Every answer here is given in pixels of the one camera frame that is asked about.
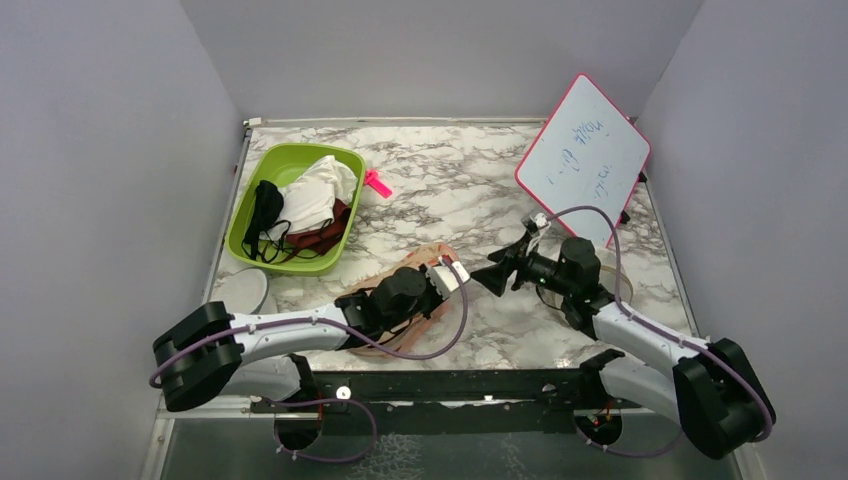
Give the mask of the peach patterned mesh laundry bag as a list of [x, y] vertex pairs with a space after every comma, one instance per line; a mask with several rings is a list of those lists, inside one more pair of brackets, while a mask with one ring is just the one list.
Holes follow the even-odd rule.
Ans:
[[[459, 254], [448, 244], [430, 243], [421, 245], [415, 250], [410, 251], [403, 259], [384, 272], [363, 279], [357, 284], [350, 286], [342, 293], [342, 296], [353, 294], [361, 289], [374, 288], [383, 279], [401, 267], [417, 268], [420, 265], [436, 265], [438, 260], [443, 256], [449, 257], [454, 262], [460, 260]], [[447, 302], [442, 302], [429, 317], [418, 314], [412, 319], [402, 322], [399, 326], [392, 327], [388, 332], [383, 333], [379, 337], [378, 342], [390, 350], [409, 354], [422, 335], [428, 329], [435, 326], [450, 309], [451, 306]]]

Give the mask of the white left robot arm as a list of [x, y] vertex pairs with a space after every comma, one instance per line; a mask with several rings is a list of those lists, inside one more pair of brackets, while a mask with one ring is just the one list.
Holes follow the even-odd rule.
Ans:
[[426, 244], [394, 267], [360, 282], [336, 299], [311, 309], [275, 314], [231, 313], [222, 301], [197, 308], [153, 343], [156, 368], [149, 378], [170, 412], [192, 410], [220, 395], [257, 395], [260, 385], [238, 370], [305, 351], [370, 349], [423, 361], [447, 353], [462, 334], [440, 349], [414, 354], [402, 340], [433, 321], [459, 296], [460, 324], [470, 316], [468, 284], [476, 279], [456, 252]]

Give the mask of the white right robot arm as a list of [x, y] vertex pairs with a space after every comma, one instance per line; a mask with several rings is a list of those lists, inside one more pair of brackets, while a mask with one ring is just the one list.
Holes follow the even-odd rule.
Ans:
[[590, 241], [568, 238], [551, 259], [524, 236], [488, 259], [490, 266], [471, 274], [487, 290], [501, 297], [531, 283], [557, 294], [571, 328], [609, 344], [579, 367], [577, 393], [585, 404], [634, 402], [676, 423], [712, 459], [774, 427], [776, 413], [744, 350], [729, 339], [681, 336], [642, 317], [602, 284], [604, 267]]

